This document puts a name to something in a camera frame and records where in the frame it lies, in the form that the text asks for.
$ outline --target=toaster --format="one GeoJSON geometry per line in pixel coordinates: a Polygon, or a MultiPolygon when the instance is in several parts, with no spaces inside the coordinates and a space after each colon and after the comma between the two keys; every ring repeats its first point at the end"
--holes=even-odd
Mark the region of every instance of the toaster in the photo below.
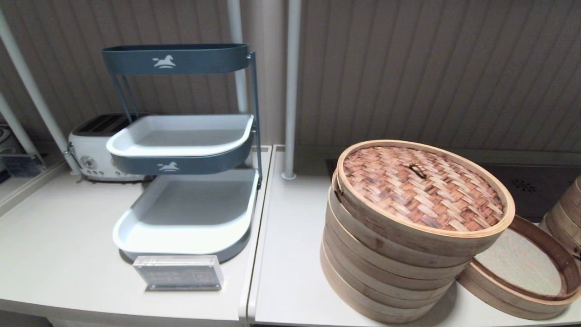
{"type": "Polygon", "coordinates": [[[119,170],[107,151],[109,138],[128,125],[129,120],[124,113],[108,113],[84,122],[69,134],[69,151],[83,175],[103,182],[138,182],[145,179],[144,175],[119,170]]]}

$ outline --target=beadboard wall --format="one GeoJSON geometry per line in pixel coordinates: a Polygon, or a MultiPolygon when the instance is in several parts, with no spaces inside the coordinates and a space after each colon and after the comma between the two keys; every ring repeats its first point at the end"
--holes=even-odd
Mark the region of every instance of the beadboard wall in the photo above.
{"type": "Polygon", "coordinates": [[[297,141],[581,151],[581,1],[305,1],[297,141]]]}
{"type": "MultiPolygon", "coordinates": [[[[228,42],[225,0],[0,0],[68,133],[119,99],[101,49],[228,42]]],[[[263,141],[284,141],[286,1],[242,0],[263,141]]],[[[297,144],[400,138],[446,148],[581,152],[581,1],[303,0],[297,144]]],[[[0,55],[7,58],[3,46],[0,55]]],[[[236,112],[232,76],[139,77],[157,113],[236,112]]],[[[9,60],[0,89],[50,135],[9,60]]]]}

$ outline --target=white pole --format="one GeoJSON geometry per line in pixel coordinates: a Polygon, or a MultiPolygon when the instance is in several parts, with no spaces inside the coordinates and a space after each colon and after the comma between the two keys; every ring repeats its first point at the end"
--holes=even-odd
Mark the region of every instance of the white pole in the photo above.
{"type": "Polygon", "coordinates": [[[44,164],[42,156],[34,146],[33,142],[28,137],[28,134],[26,134],[26,131],[22,127],[22,124],[20,124],[18,118],[16,118],[16,116],[14,115],[14,112],[8,105],[8,102],[6,102],[6,99],[4,98],[4,95],[2,93],[0,93],[0,113],[2,114],[4,119],[6,119],[6,122],[10,126],[12,133],[14,133],[14,135],[18,139],[18,142],[20,142],[20,145],[22,145],[26,153],[35,154],[38,157],[38,159],[44,164]]]}
{"type": "Polygon", "coordinates": [[[300,41],[301,0],[289,0],[289,26],[286,55],[286,133],[285,133],[285,171],[282,178],[296,178],[295,164],[295,125],[296,93],[299,79],[299,41],[300,41]]]}
{"type": "MultiPolygon", "coordinates": [[[[2,42],[4,42],[4,46],[26,87],[30,97],[32,98],[34,105],[37,107],[38,113],[42,117],[42,120],[48,127],[48,131],[51,132],[52,137],[55,139],[56,145],[59,147],[63,154],[67,153],[67,145],[68,142],[63,135],[63,132],[60,130],[59,125],[56,123],[54,116],[52,115],[51,111],[46,104],[46,101],[42,97],[36,82],[34,81],[33,75],[22,56],[22,52],[20,52],[20,48],[18,44],[16,44],[16,40],[10,31],[10,27],[6,22],[6,18],[4,17],[4,13],[2,8],[0,8],[0,38],[2,38],[2,42]]],[[[71,167],[72,174],[78,175],[81,172],[77,164],[75,163],[74,159],[70,155],[65,155],[64,158],[69,163],[71,167]]]]}
{"type": "MultiPolygon", "coordinates": [[[[242,41],[242,14],[240,11],[240,0],[228,0],[228,20],[230,22],[230,35],[233,43],[244,43],[242,41]]],[[[234,72],[236,81],[236,97],[238,98],[238,111],[248,112],[248,94],[246,93],[246,70],[241,69],[234,72]]]]}

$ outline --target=white countertop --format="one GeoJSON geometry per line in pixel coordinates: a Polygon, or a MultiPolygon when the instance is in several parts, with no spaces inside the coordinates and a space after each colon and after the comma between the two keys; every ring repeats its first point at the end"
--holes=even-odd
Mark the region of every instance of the white countertop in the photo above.
{"type": "MultiPolygon", "coordinates": [[[[263,151],[266,178],[271,148],[263,151]]],[[[222,290],[149,292],[112,239],[141,184],[92,183],[62,173],[0,217],[0,310],[112,325],[241,326],[265,183],[250,242],[221,266],[222,290]]]]}
{"type": "MultiPolygon", "coordinates": [[[[319,246],[331,184],[325,171],[325,155],[297,157],[298,177],[284,180],[282,149],[278,147],[277,151],[275,147],[272,157],[248,304],[249,321],[269,325],[385,326],[345,304],[321,271],[319,246]],[[311,166],[309,171],[301,171],[305,162],[311,166]]],[[[531,321],[505,314],[455,283],[428,315],[405,325],[502,327],[579,323],[581,299],[558,317],[531,321]]]]}

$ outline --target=woven bamboo lid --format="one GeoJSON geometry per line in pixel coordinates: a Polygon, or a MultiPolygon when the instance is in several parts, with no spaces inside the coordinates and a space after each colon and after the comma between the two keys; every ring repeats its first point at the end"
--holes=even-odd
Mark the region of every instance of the woven bamboo lid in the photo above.
{"type": "Polygon", "coordinates": [[[338,177],[363,203],[429,229],[479,232],[514,214],[512,197],[494,176],[423,144],[378,140],[353,145],[339,158],[338,177]]]}

